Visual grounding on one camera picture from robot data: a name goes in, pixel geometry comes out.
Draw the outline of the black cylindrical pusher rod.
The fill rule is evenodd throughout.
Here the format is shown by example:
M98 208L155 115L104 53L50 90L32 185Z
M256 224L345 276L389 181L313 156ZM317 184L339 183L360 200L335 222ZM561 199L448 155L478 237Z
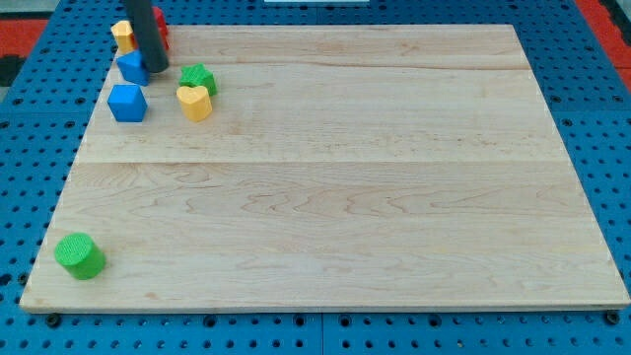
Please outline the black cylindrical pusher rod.
M170 62L162 42L151 0L122 0L144 64L150 73L161 73Z

